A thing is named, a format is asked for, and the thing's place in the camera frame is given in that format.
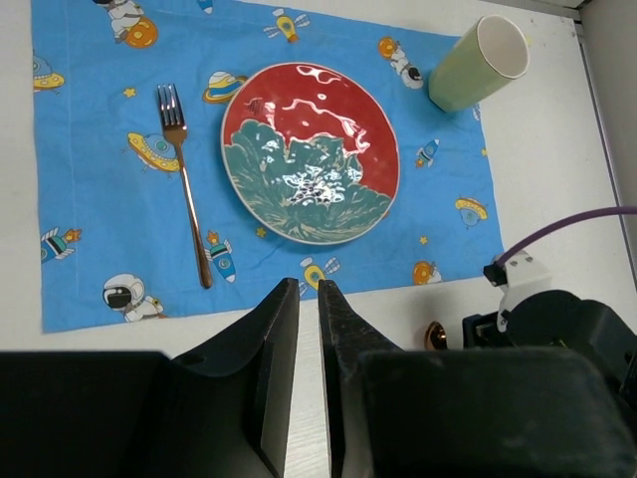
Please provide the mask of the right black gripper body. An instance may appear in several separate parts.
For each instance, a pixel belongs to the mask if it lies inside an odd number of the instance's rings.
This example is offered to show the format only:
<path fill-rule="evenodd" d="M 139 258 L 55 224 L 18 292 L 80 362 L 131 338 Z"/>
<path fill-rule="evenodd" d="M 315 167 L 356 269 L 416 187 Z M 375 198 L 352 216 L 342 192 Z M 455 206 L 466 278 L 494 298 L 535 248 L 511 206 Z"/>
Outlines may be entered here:
<path fill-rule="evenodd" d="M 532 295 L 504 312 L 463 320 L 463 347 L 558 347 L 588 359 L 603 375 L 622 407 L 636 411 L 636 334 L 609 306 L 562 290 Z"/>

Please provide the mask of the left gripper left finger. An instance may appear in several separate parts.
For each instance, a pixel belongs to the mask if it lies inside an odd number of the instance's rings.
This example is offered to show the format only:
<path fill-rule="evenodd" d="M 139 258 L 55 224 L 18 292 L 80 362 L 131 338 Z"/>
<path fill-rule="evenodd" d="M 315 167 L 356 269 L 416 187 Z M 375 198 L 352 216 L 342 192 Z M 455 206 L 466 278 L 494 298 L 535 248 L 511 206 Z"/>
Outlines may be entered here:
<path fill-rule="evenodd" d="M 5 352 L 5 477 L 281 477 L 300 314 L 296 280 L 176 358 Z"/>

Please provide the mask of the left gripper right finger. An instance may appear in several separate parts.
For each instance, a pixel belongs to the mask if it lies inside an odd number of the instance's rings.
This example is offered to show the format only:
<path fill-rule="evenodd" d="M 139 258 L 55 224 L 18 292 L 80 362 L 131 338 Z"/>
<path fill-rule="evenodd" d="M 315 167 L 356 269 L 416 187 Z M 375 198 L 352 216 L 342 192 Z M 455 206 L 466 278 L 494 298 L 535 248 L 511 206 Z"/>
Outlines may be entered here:
<path fill-rule="evenodd" d="M 413 352 L 318 286 L 333 477 L 632 477 L 601 374 L 558 348 Z"/>

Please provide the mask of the rose gold spoon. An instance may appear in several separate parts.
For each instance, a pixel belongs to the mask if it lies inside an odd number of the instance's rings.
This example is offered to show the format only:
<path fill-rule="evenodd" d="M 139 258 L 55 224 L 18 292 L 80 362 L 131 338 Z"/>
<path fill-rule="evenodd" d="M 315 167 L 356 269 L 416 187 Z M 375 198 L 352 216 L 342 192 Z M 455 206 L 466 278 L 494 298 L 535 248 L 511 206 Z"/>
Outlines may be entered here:
<path fill-rule="evenodd" d="M 424 334 L 424 348 L 426 351 L 444 351 L 448 348 L 447 334 L 444 327 L 437 321 L 431 322 Z"/>

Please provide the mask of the blue space print cloth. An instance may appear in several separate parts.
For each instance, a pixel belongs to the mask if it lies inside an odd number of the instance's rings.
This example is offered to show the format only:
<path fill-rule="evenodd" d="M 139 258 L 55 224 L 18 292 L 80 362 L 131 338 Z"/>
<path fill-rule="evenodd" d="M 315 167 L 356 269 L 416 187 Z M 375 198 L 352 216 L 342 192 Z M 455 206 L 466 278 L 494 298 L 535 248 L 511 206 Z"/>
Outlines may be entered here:
<path fill-rule="evenodd" d="M 449 36 L 238 1 L 35 1 L 35 146 L 47 333 L 248 309 L 286 277 L 308 299 L 474 278 L 503 249 L 479 108 L 454 115 L 424 80 Z M 396 133 L 388 215 L 347 243 L 292 241 L 259 222 L 222 158 L 228 104 L 257 72 L 303 62 L 379 102 Z M 210 271 L 199 280 L 158 85 L 174 84 Z"/>

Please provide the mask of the red teal floral plate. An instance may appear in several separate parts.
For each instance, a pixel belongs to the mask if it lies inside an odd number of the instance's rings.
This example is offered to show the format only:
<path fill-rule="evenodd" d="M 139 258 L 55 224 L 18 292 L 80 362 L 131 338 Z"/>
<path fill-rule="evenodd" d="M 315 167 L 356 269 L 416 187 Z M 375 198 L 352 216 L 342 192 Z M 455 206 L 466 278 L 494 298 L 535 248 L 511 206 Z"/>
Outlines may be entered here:
<path fill-rule="evenodd" d="M 331 246 L 373 229 L 400 184 L 399 144 L 379 102 L 328 67 L 280 63 L 253 75 L 221 125 L 241 203 L 295 242 Z"/>

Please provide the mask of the light green mug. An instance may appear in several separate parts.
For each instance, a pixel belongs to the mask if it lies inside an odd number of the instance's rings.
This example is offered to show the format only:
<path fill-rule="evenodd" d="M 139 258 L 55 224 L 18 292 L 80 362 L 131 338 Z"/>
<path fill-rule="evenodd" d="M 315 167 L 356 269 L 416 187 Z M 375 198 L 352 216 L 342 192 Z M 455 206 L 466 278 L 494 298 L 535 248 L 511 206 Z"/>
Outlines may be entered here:
<path fill-rule="evenodd" d="M 529 65 L 520 27 L 501 15 L 484 16 L 429 75 L 429 99 L 446 113 L 468 109 L 522 78 Z"/>

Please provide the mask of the rose gold fork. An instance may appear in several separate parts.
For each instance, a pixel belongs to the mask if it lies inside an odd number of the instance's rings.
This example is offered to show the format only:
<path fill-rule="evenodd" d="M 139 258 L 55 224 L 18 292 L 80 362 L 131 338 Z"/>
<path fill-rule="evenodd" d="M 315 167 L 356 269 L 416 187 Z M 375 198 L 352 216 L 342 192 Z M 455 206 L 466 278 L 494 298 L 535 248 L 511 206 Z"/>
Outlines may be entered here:
<path fill-rule="evenodd" d="M 183 155 L 183 145 L 188 135 L 188 126 L 183 107 L 174 84 L 158 85 L 156 98 L 163 135 L 175 149 L 193 238 L 200 284 L 204 289 L 211 289 L 213 286 L 213 277 L 205 255 L 190 179 Z"/>

